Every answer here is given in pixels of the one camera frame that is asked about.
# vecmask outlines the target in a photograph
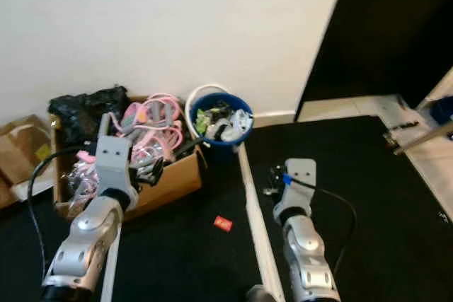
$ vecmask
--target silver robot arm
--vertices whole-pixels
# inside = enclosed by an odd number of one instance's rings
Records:
[[[128,139],[100,136],[96,149],[98,195],[71,223],[42,283],[41,301],[89,301],[124,211],[137,204],[130,182]]]
[[[292,290],[296,302],[340,301],[332,271],[324,257],[324,242],[311,221],[311,198],[316,186],[316,163],[312,159],[290,158],[284,171],[274,174],[285,184],[274,207],[274,219],[283,228]],[[306,185],[291,180],[294,178]],[[275,194],[276,191],[265,191]]]

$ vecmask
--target pink wire bundle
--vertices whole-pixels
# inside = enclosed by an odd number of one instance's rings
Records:
[[[160,104],[159,117],[153,117],[149,106],[153,103]],[[159,127],[166,121],[165,105],[170,105],[172,108],[171,126]],[[173,150],[176,149],[183,142],[183,134],[181,121],[177,120],[181,110],[178,104],[178,99],[167,93],[156,93],[149,96],[143,103],[131,103],[126,109],[125,114],[121,120],[121,124],[113,113],[110,112],[113,124],[118,130],[118,136],[124,137],[125,130],[130,132],[131,129],[147,129],[146,134],[135,141],[132,148],[132,162],[143,156],[158,157],[159,150],[156,145],[161,148],[161,153],[167,161],[173,160]],[[132,123],[124,127],[125,122],[132,118]]]

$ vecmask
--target pink cable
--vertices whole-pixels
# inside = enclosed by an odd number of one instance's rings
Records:
[[[159,108],[159,116],[160,117],[152,117],[151,112],[149,111],[149,104],[158,102],[161,104],[161,107]],[[164,119],[160,119],[162,116],[166,114],[165,111],[165,104],[168,103],[171,105],[173,109],[172,113],[172,120],[173,120],[173,126],[165,126],[165,127],[154,127],[152,126],[153,124],[159,124],[162,122],[165,122]],[[141,117],[141,114],[145,114],[145,117],[147,118],[146,123],[150,125],[143,125],[143,122],[139,122],[139,119]],[[143,103],[131,103],[129,107],[126,109],[125,114],[121,120],[121,123],[124,123],[124,121],[133,115],[133,120],[132,120],[132,128],[133,129],[148,129],[149,132],[147,132],[134,146],[132,149],[132,157],[135,159],[138,157],[142,152],[144,151],[150,151],[152,150],[153,154],[156,154],[155,148],[150,146],[152,141],[157,142],[164,153],[164,158],[167,160],[172,159],[172,150],[177,148],[178,146],[181,145],[183,142],[183,134],[181,132],[182,130],[182,124],[181,121],[177,120],[179,115],[181,114],[181,109],[179,107],[178,99],[174,95],[170,95],[167,93],[155,93],[151,96],[149,96]],[[118,136],[123,137],[124,130],[125,128],[122,127],[122,125],[118,122],[117,118],[112,112],[109,112],[110,117],[112,118],[113,125],[115,128],[118,130]]]

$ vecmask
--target white plastic item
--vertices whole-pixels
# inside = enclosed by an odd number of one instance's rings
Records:
[[[210,126],[207,127],[205,137],[214,140],[217,130],[222,125],[227,125],[228,127],[230,127],[231,123],[227,118],[220,118],[219,120],[217,120],[215,124],[211,124]]]
[[[190,95],[188,96],[188,98],[185,102],[184,115],[185,115],[185,122],[187,123],[188,129],[190,130],[190,133],[192,134],[192,136],[194,138],[200,137],[200,135],[198,134],[197,130],[195,130],[195,128],[193,127],[193,123],[190,118],[190,106],[192,105],[192,102],[196,98],[197,94],[201,90],[204,90],[206,88],[216,88],[217,90],[221,90],[223,92],[229,93],[229,91],[225,87],[223,87],[219,84],[206,84],[206,85],[198,86],[194,91],[192,91],[190,93]]]
[[[222,141],[230,142],[230,141],[236,141],[238,138],[241,138],[241,136],[242,136],[242,131],[239,128],[233,127],[233,126],[228,126],[222,132],[222,134],[220,135],[220,138],[222,139]]]
[[[242,109],[236,110],[230,120],[234,127],[241,130],[242,134],[251,129],[253,124],[253,119],[250,114]]]

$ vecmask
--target black floor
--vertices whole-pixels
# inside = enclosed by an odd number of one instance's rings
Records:
[[[257,190],[268,169],[289,157],[313,158],[318,186],[342,194],[356,207],[358,230],[337,277],[343,302],[453,301],[453,231],[439,204],[405,156],[384,147],[384,125],[356,117],[256,129],[246,147]],[[272,204],[258,195],[284,285],[281,230]],[[66,237],[68,224],[50,205],[35,200],[49,253]],[[117,262],[114,302],[238,302],[260,282],[236,158],[212,163],[204,187],[177,202],[126,223]],[[349,211],[316,195],[313,218],[335,261],[345,239]],[[233,221],[230,233],[212,225],[217,215]],[[38,242],[26,206],[0,213],[0,301],[39,301]]]
[[[256,129],[246,143],[287,301],[288,268],[272,203],[260,193],[269,168],[287,158],[312,158],[317,185],[341,194],[357,210],[358,229],[336,282],[343,302],[453,301],[453,228],[405,156],[384,146],[377,117],[355,117]],[[350,226],[345,207],[315,194],[313,219],[335,262]]]
[[[50,193],[35,200],[49,254],[69,225]],[[236,158],[212,164],[204,187],[123,226],[113,302],[241,302],[260,283]],[[217,215],[233,221],[227,233]],[[0,214],[0,301],[39,301],[40,253],[24,204]],[[93,301],[98,301],[99,291]]]

